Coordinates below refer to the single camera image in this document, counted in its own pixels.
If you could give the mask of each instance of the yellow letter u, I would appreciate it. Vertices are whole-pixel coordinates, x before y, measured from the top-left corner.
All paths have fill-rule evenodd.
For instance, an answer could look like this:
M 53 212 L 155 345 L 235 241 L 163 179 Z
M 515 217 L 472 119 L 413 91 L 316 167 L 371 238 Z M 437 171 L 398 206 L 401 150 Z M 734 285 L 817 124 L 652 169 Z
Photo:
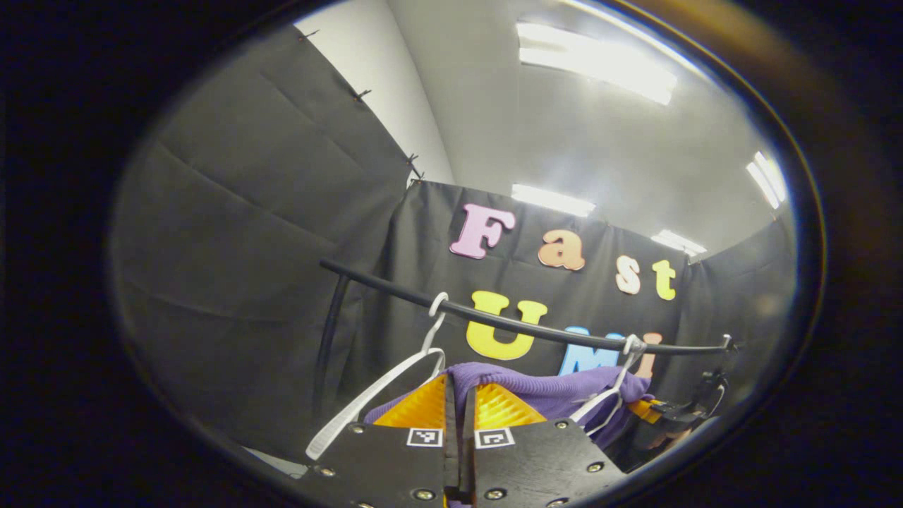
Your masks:
M 508 299 L 491 291 L 474 291 L 473 308 L 500 315 L 502 309 L 508 306 Z M 521 312 L 521 321 L 531 325 L 539 325 L 539 318 L 549 312 L 549 308 L 539 302 L 523 300 L 517 304 Z M 517 334 L 513 343 L 501 343 L 496 340 L 496 329 L 493 326 L 471 321 L 467 325 L 467 343 L 473 351 L 494 358 L 496 360 L 515 360 L 524 356 L 533 346 L 533 337 Z

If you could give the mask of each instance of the white clothes hanger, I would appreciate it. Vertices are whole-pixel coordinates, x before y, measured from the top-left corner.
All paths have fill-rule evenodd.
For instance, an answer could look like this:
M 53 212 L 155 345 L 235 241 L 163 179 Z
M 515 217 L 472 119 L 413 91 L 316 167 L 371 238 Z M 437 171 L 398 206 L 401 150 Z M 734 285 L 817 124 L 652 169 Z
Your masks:
M 448 293 L 442 292 L 440 293 L 435 300 L 433 300 L 433 304 L 430 306 L 430 317 L 433 317 L 436 313 L 436 309 L 439 308 L 439 304 L 443 300 L 447 300 L 449 298 Z M 436 331 L 439 330 L 439 327 L 442 326 L 442 321 L 445 320 L 445 313 L 439 314 L 439 318 L 436 319 L 436 322 L 433 324 L 433 327 L 430 328 L 430 331 L 426 333 L 424 338 L 424 344 L 421 347 L 420 351 L 409 356 L 406 360 L 399 363 L 395 367 L 392 368 L 389 372 L 383 374 L 381 378 L 376 380 L 373 384 L 367 387 L 366 390 L 362 391 L 360 395 L 358 395 L 354 400 L 352 400 L 348 406 L 339 412 L 333 419 L 330 420 L 320 432 L 317 433 L 316 436 L 311 439 L 311 443 L 307 446 L 307 450 L 305 453 L 308 457 L 313 460 L 317 460 L 326 451 L 326 448 L 332 444 L 332 441 L 339 435 L 339 433 L 348 425 L 351 421 L 354 421 L 360 415 L 360 411 L 364 409 L 377 394 L 382 391 L 386 386 L 389 385 L 392 381 L 394 381 L 398 376 L 402 374 L 402 372 L 407 371 L 411 368 L 412 365 L 419 362 L 426 356 L 430 354 L 438 354 L 439 360 L 436 361 L 436 366 L 433 367 L 433 373 L 430 375 L 430 378 L 427 379 L 426 382 L 432 381 L 436 375 L 445 368 L 445 351 L 437 347 L 430 347 L 433 344 L 433 337 L 436 335 Z
M 618 372 L 618 377 L 615 379 L 614 386 L 612 386 L 608 390 L 605 390 L 604 392 L 600 393 L 599 395 L 593 397 L 592 399 L 584 402 L 583 405 L 580 406 L 580 408 L 577 409 L 571 415 L 571 419 L 576 423 L 576 422 L 580 421 L 581 418 L 586 416 L 590 411 L 592 411 L 594 408 L 596 408 L 603 400 L 607 399 L 611 395 L 618 396 L 618 402 L 615 404 L 614 409 L 611 410 L 611 413 L 609 414 L 609 416 L 605 419 L 605 421 L 602 422 L 601 425 L 599 425 L 598 427 L 594 428 L 593 430 L 590 430 L 589 432 L 587 432 L 586 433 L 587 435 L 591 435 L 591 434 L 595 433 L 596 431 L 598 431 L 599 429 L 608 425 L 609 422 L 611 421 L 611 417 L 615 416 L 615 413 L 618 412 L 618 409 L 620 409 L 621 405 L 624 402 L 624 400 L 621 398 L 621 395 L 620 395 L 620 385 L 624 381 L 624 377 L 627 375 L 627 370 L 630 368 L 631 365 L 633 365 L 633 363 L 638 358 L 643 356 L 643 352 L 645 350 L 646 350 L 646 343 L 641 341 L 639 339 L 639 337 L 637 337 L 634 334 L 631 334 L 630 336 L 628 336 L 624 340 L 624 350 L 622 351 L 628 357 L 627 357 L 627 360 L 624 361 L 624 366 L 621 368 L 620 372 Z

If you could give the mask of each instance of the hanger hook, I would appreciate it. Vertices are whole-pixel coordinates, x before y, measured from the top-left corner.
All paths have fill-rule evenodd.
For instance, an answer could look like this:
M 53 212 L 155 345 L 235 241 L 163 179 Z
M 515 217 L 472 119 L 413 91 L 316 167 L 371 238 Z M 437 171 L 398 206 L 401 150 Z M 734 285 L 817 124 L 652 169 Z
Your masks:
M 630 334 L 627 336 L 627 339 L 624 341 L 624 350 L 621 351 L 621 354 L 626 355 L 627 353 L 630 353 L 630 350 L 632 349 L 631 346 L 633 345 L 633 341 L 636 338 L 637 338 L 637 336 L 634 334 Z
M 436 299 L 433 300 L 433 304 L 430 306 L 430 317 L 436 315 L 436 310 L 439 309 L 439 304 L 443 300 L 449 299 L 449 294 L 442 291 L 440 294 L 436 295 Z M 433 345 L 433 337 L 436 335 L 436 330 L 442 326 L 442 321 L 445 320 L 445 313 L 442 312 L 439 314 L 439 319 L 436 319 L 436 322 L 433 323 L 433 327 L 430 328 L 430 331 L 426 333 L 426 337 L 424 338 L 424 345 L 420 348 L 422 352 L 426 353 L 429 351 L 430 346 Z
M 436 310 L 439 309 L 439 304 L 442 303 L 443 300 L 448 300 L 449 294 L 445 291 L 442 291 L 440 294 L 436 295 L 436 299 L 433 300 L 433 304 L 430 306 L 430 317 L 436 316 Z

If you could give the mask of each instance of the ceiling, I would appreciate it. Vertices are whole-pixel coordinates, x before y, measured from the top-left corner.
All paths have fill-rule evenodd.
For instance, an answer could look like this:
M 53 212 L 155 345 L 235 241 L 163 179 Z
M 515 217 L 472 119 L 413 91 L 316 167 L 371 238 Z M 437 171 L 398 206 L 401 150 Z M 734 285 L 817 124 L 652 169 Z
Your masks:
M 745 167 L 773 156 L 742 104 L 617 26 L 541 0 L 387 0 L 423 84 L 458 185 L 512 183 L 597 204 L 594 216 L 708 249 L 774 220 Z M 667 106 L 518 58 L 516 22 L 631 44 L 677 77 Z

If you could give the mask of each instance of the fluorescent ceiling light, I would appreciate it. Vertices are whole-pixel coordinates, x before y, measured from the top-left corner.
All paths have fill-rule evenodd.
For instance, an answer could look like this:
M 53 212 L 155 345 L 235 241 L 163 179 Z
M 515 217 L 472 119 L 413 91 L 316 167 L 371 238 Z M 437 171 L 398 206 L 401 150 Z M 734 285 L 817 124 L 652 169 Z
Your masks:
M 538 204 L 545 208 L 570 213 L 571 215 L 577 215 L 579 217 L 586 217 L 590 212 L 596 209 L 596 205 L 591 202 L 586 202 L 559 193 L 553 193 L 551 191 L 544 191 L 542 189 L 530 187 L 529 185 L 521 185 L 520 183 L 511 185 L 511 197 L 521 202 Z
M 771 184 L 771 188 L 774 189 L 777 200 L 784 202 L 784 200 L 787 199 L 787 188 L 784 186 L 784 178 L 781 176 L 780 170 L 777 169 L 777 165 L 766 159 L 761 152 L 756 152 L 753 160 L 756 162 L 759 169 L 762 170 L 768 183 Z
M 568 5 L 574 9 L 583 11 L 586 14 L 595 16 L 609 24 L 613 24 L 613 25 L 617 26 L 619 29 L 623 30 L 624 32 L 630 33 L 634 37 L 637 37 L 639 40 L 641 40 L 641 41 L 649 44 L 653 48 L 659 50 L 665 56 L 667 56 L 671 60 L 676 61 L 677 63 L 679 63 L 681 66 L 683 66 L 685 69 L 692 72 L 696 76 L 702 78 L 703 80 L 706 80 L 707 82 L 712 82 L 712 80 L 709 78 L 709 76 L 707 76 L 704 72 L 700 71 L 700 69 L 698 67 L 696 67 L 692 62 L 687 60 L 680 53 L 672 50 L 667 45 L 663 44 L 658 39 L 656 39 L 654 36 L 649 35 L 643 31 L 639 30 L 637 27 L 635 27 L 631 24 L 625 23 L 620 18 L 618 18 L 612 14 L 609 14 L 601 9 L 597 9 L 597 8 L 591 7 L 589 5 L 586 5 L 583 2 L 578 2 L 577 0 L 561 0 L 561 3 L 564 5 Z
M 628 46 L 532 23 L 518 23 L 517 34 L 523 63 L 606 81 L 659 104 L 671 101 L 675 75 Z
M 698 256 L 699 254 L 702 254 L 706 251 L 705 247 L 703 247 L 702 245 L 699 245 L 698 243 L 695 243 L 693 241 L 689 241 L 688 239 L 674 234 L 669 230 L 661 230 L 661 232 L 652 237 L 652 240 L 670 247 L 671 249 L 682 250 L 683 252 L 686 252 L 690 257 Z
M 765 194 L 771 208 L 777 210 L 777 207 L 787 199 L 787 188 L 777 165 L 766 159 L 761 152 L 756 152 L 753 162 L 746 165 L 746 170 Z
M 669 240 L 677 242 L 680 245 L 683 245 L 686 249 L 695 250 L 696 252 L 700 252 L 700 253 L 705 252 L 705 247 L 703 247 L 702 245 L 695 243 L 693 241 L 689 241 L 688 239 L 686 239 L 678 234 L 675 234 L 675 233 L 671 232 L 670 230 L 662 230 L 662 232 L 660 232 L 658 234 Z

